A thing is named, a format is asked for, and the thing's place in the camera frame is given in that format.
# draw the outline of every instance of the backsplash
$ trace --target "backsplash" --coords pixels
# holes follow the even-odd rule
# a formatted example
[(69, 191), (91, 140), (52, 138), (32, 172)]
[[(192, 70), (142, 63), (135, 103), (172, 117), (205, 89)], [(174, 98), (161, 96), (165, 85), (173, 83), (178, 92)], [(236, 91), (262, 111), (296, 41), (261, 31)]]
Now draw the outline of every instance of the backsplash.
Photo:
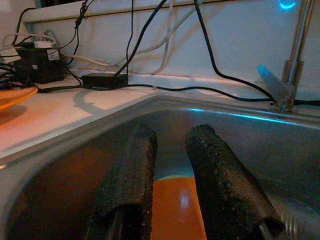
[[(263, 64), (280, 77), (289, 59), (301, 0), (243, 0), (206, 3), (200, 8), (211, 40), (219, 69), (228, 75), (261, 82), (256, 67)], [(174, 25), (192, 6), (175, 7)], [(152, 10), (134, 14), (133, 49), (139, 33)], [(35, 23), (36, 32), (52, 30), (64, 45), (73, 36), (75, 19)], [(161, 9), (151, 22), (139, 49), (158, 43), (167, 31), (168, 9)], [(80, 26), (78, 55), (109, 63), (125, 56), (130, 36), (130, 13), (92, 16)], [(63, 52), (72, 54), (75, 42)], [(320, 88), (320, 1), (315, 1), (306, 39), (304, 68), (300, 85)], [(164, 46), (134, 58), (131, 68), (152, 72), (161, 64)], [(86, 68), (88, 62), (77, 60), (74, 67)], [(204, 36), (194, 12), (170, 38), (165, 69), (159, 74), (217, 78), (214, 73)]]

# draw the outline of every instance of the stainless steel sink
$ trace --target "stainless steel sink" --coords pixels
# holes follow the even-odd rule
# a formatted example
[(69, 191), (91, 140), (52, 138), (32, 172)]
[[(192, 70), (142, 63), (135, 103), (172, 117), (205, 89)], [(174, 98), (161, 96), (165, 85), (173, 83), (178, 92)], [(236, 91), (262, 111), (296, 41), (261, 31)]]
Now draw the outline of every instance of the stainless steel sink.
[[(156, 179), (193, 176), (184, 137), (190, 128), (210, 124), (279, 214), (291, 209), (305, 222), (309, 240), (320, 239), (313, 229), (320, 212), (320, 118), (174, 96), (152, 97), (2, 159), (0, 182), (10, 178), (11, 190), (2, 194), (0, 239), (81, 239), (103, 176), (139, 123), (158, 136)], [(316, 217), (286, 208), (292, 202)]]

